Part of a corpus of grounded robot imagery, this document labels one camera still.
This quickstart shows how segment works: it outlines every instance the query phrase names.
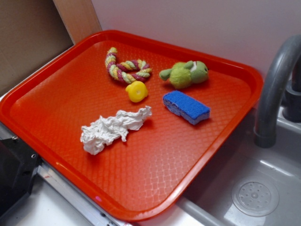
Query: blue sponge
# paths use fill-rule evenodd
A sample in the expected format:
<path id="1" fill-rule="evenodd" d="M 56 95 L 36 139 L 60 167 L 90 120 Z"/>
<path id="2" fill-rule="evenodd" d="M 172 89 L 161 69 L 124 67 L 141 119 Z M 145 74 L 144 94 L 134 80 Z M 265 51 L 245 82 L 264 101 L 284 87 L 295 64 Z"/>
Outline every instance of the blue sponge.
<path id="1" fill-rule="evenodd" d="M 163 103 L 172 113 L 182 116 L 192 125 L 210 116 L 209 107 L 177 90 L 164 95 Z"/>

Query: tray rim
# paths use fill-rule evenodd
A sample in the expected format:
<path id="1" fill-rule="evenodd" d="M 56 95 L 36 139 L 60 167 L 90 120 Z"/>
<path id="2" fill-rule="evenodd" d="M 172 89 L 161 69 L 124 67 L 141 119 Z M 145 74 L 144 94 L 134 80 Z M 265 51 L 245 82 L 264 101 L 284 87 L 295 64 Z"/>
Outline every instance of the tray rim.
<path id="1" fill-rule="evenodd" d="M 42 81 L 44 81 L 46 78 L 51 76 L 53 72 L 57 71 L 59 68 L 65 65 L 66 59 L 68 60 L 68 62 L 71 61 L 73 59 L 74 54 L 78 55 L 81 52 L 85 51 L 87 47 L 90 47 L 100 41 L 115 40 L 120 42 L 119 39 L 120 37 L 123 38 L 122 43 L 127 44 L 129 41 L 131 42 L 135 40 L 135 47 L 140 46 L 142 49 L 146 49 L 148 46 L 152 46 L 154 47 L 152 51 L 155 51 L 156 49 L 160 49 L 160 51 L 164 50 L 164 52 L 166 53 L 166 55 L 164 54 L 164 56 L 176 58 L 179 61 L 185 61 L 185 59 L 187 59 L 189 56 L 191 56 L 191 60 L 197 57 L 199 60 L 205 59 L 206 61 L 210 61 L 210 63 L 218 62 L 219 64 L 218 71 L 224 72 L 229 69 L 233 70 L 235 68 L 235 70 L 240 71 L 243 74 L 251 75 L 251 76 L 244 77 L 244 81 L 247 84 L 251 84 L 249 85 L 251 89 L 250 98 L 237 112 L 237 115 L 230 121 L 230 123 L 220 133 L 217 139 L 209 146 L 209 148 L 206 150 L 203 156 L 200 157 L 200 160 L 197 161 L 197 163 L 188 171 L 186 176 L 179 182 L 179 184 L 171 192 L 171 194 L 161 204 L 149 210 L 144 210 L 144 211 L 127 210 L 121 205 L 119 205 L 112 198 L 108 197 L 108 195 L 106 194 L 103 194 L 103 196 L 101 196 L 101 199 L 99 200 L 100 189 L 96 185 L 91 183 L 88 179 L 80 178 L 78 175 L 76 175 L 76 170 L 70 171 L 69 169 L 73 167 L 69 165 L 67 162 L 65 162 L 62 158 L 58 156 L 54 157 L 49 153 L 44 154 L 42 156 L 50 165 L 52 165 L 52 167 L 54 167 L 56 170 L 61 172 L 75 186 L 77 186 L 80 190 L 82 190 L 89 198 L 91 198 L 99 206 L 104 208 L 111 215 L 125 221 L 141 221 L 141 220 L 146 220 L 148 218 L 151 218 L 165 211 L 168 207 L 170 207 L 173 203 L 176 202 L 176 200 L 184 192 L 184 190 L 191 183 L 191 181 L 202 170 L 205 163 L 207 163 L 212 158 L 214 153 L 217 152 L 218 148 L 229 137 L 229 135 L 232 133 L 235 127 L 241 122 L 241 120 L 245 117 L 245 115 L 251 110 L 253 105 L 257 102 L 261 93 L 263 80 L 261 75 L 254 68 L 247 66 L 245 64 L 241 64 L 217 56 L 212 56 L 209 54 L 197 52 L 191 49 L 178 47 L 168 43 L 163 43 L 160 41 L 140 37 L 126 32 L 107 30 L 88 36 L 87 38 L 85 38 L 75 46 L 71 47 L 66 52 L 62 53 L 59 57 L 49 62 L 47 65 L 45 65 L 40 70 L 35 72 L 32 76 L 24 80 L 15 88 L 13 88 L 8 94 L 4 96 L 4 98 L 0 102 L 0 121 L 3 122 L 10 130 L 12 130 L 21 139 L 24 139 L 25 142 L 28 143 L 34 150 L 45 149 L 45 146 L 42 144 L 42 142 L 40 141 L 37 142 L 36 140 L 34 140 L 31 136 L 28 135 L 28 131 L 26 131 L 24 128 L 20 128 L 18 126 L 18 123 L 16 123 L 12 118 L 10 118 L 9 110 L 11 106 L 18 100 L 18 98 L 22 97 L 25 93 L 27 93 L 32 88 L 34 88 Z M 103 206 L 104 202 L 108 202 L 108 203 L 115 202 L 114 203 L 115 207 Z"/>

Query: gray sink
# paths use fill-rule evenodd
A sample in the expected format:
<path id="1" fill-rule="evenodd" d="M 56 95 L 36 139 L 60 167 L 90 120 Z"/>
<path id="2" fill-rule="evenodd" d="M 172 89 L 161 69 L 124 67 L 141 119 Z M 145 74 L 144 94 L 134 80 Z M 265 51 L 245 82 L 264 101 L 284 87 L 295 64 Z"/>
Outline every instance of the gray sink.
<path id="1" fill-rule="evenodd" d="M 260 148 L 254 111 L 179 200 L 204 225 L 301 225 L 301 125 L 278 118 L 276 144 Z"/>

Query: crumpled tissue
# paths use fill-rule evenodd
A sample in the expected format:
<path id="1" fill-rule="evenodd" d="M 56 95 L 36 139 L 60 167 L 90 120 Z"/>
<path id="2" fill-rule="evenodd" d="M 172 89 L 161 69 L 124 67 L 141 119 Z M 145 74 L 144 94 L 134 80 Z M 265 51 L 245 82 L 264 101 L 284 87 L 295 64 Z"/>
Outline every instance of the crumpled tissue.
<path id="1" fill-rule="evenodd" d="M 115 117 L 100 116 L 91 126 L 81 127 L 80 141 L 84 144 L 84 150 L 96 155 L 119 137 L 126 142 L 128 129 L 139 130 L 148 116 L 151 116 L 150 106 L 140 108 L 136 113 L 119 110 Z"/>

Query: faucet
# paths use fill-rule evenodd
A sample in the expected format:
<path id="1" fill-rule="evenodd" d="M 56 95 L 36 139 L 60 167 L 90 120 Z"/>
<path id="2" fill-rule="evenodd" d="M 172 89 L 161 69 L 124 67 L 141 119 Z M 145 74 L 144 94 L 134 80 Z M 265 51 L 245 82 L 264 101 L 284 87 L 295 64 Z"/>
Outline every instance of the faucet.
<path id="1" fill-rule="evenodd" d="M 294 35 L 283 43 L 269 68 L 255 119 L 254 142 L 259 147 L 272 147 L 276 142 L 276 122 L 283 96 L 286 100 L 284 118 L 300 122 L 301 35 Z"/>

